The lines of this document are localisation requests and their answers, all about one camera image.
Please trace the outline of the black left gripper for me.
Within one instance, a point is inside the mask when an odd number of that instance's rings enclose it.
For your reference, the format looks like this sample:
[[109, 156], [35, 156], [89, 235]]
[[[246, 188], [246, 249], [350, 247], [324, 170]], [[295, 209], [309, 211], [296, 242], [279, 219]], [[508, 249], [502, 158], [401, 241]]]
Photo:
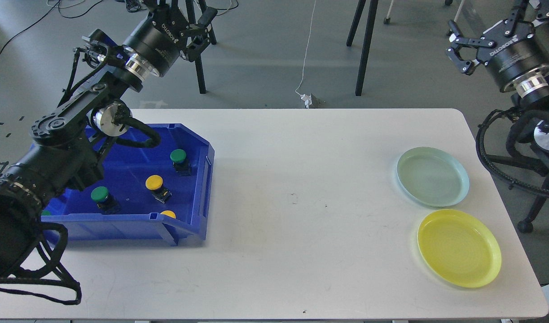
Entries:
[[[218, 10], [207, 7], [198, 19], [199, 27], [208, 27]], [[172, 65], [183, 59], [194, 62], [210, 45], [208, 34], [197, 35], [191, 41], [187, 36], [188, 16], [180, 9], [150, 9], [123, 43], [129, 58], [135, 59], [147, 72], [163, 77]]]

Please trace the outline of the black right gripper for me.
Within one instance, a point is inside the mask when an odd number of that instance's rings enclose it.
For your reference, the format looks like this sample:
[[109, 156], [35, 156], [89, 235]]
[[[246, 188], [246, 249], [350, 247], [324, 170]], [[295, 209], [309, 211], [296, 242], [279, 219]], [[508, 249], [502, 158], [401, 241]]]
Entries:
[[[451, 47], [445, 53], [461, 74], [472, 75], [477, 62], [463, 59], [459, 48], [478, 48], [481, 39], [465, 37], [454, 20], [449, 20], [448, 26]], [[481, 38], [492, 45], [477, 49], [477, 61], [484, 64], [500, 92], [514, 91], [523, 75], [549, 72], [549, 53], [535, 36], [530, 22], [498, 21]]]

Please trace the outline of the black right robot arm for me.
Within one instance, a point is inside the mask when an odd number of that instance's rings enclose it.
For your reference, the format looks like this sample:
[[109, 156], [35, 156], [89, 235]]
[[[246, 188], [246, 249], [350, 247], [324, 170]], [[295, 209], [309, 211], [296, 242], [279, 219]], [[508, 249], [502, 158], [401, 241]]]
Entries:
[[[509, 188], [549, 198], [549, 54], [535, 27], [509, 18], [469, 38], [455, 21], [448, 25], [450, 46], [445, 52], [457, 69], [471, 75], [483, 65], [500, 92], [513, 93], [512, 108], [492, 111], [478, 127], [480, 162]], [[486, 131], [499, 118], [512, 123], [505, 140], [507, 156], [489, 155], [485, 148]]]

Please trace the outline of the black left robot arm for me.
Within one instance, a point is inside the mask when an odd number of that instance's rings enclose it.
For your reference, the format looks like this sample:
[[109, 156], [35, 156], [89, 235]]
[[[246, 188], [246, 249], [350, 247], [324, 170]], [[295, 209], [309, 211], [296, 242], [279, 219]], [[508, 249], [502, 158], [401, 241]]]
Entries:
[[139, 92], [148, 75], [162, 77], [178, 58], [198, 62], [215, 44], [211, 21], [218, 10], [201, 4], [194, 18], [178, 2], [143, 0], [149, 13], [122, 45], [97, 29], [75, 49], [72, 75], [79, 56], [93, 70], [79, 82], [69, 81], [57, 108], [31, 127], [34, 147], [0, 174], [0, 292], [31, 296], [3, 285], [68, 288], [72, 300], [35, 293], [64, 305], [81, 302], [81, 285], [61, 264], [68, 231], [60, 223], [42, 221], [42, 211], [66, 189], [79, 191], [104, 178], [103, 161], [114, 144], [154, 148], [161, 137], [132, 116], [122, 95]]

